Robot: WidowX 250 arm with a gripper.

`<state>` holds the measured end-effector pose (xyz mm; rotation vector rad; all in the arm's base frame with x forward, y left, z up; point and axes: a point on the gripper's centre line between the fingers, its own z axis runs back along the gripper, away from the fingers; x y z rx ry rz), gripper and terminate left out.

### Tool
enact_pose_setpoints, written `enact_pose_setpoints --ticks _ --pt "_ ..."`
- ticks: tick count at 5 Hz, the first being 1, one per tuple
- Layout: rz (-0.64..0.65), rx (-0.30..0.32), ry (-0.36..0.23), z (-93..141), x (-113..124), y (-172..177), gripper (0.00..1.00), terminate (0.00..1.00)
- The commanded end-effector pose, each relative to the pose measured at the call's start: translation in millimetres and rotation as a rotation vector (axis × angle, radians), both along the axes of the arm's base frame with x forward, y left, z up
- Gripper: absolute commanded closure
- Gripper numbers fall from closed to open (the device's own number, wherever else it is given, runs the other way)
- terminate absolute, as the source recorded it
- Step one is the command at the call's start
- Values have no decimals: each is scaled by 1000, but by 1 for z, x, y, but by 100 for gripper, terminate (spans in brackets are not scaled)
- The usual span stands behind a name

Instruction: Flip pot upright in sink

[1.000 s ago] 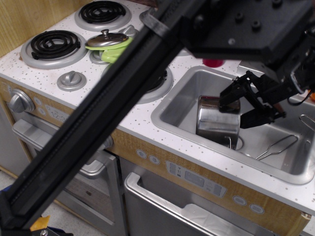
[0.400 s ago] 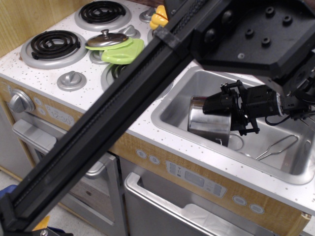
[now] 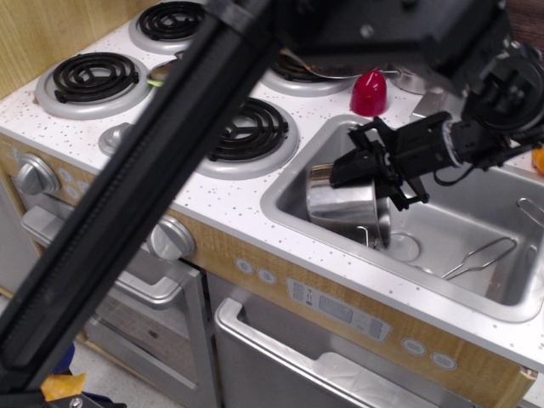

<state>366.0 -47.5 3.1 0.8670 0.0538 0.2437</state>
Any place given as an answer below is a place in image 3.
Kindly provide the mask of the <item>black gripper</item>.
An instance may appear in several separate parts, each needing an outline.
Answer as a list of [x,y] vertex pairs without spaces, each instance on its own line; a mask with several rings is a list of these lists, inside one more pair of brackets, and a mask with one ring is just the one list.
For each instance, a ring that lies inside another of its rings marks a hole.
[[451,120],[450,114],[439,112],[397,129],[379,117],[353,127],[348,136],[355,149],[334,161],[331,186],[374,180],[377,199],[388,197],[400,211],[427,203],[421,176],[459,165],[450,141]]

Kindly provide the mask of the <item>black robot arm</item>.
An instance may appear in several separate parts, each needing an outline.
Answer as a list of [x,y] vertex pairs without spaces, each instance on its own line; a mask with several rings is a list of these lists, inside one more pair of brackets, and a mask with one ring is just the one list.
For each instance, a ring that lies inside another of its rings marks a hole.
[[436,143],[386,139],[396,181],[462,159],[486,169],[543,141],[543,64],[510,41],[502,1],[211,1],[187,54],[1,318],[1,394],[38,393],[75,335],[282,48],[328,73],[397,63],[466,94],[479,125]]

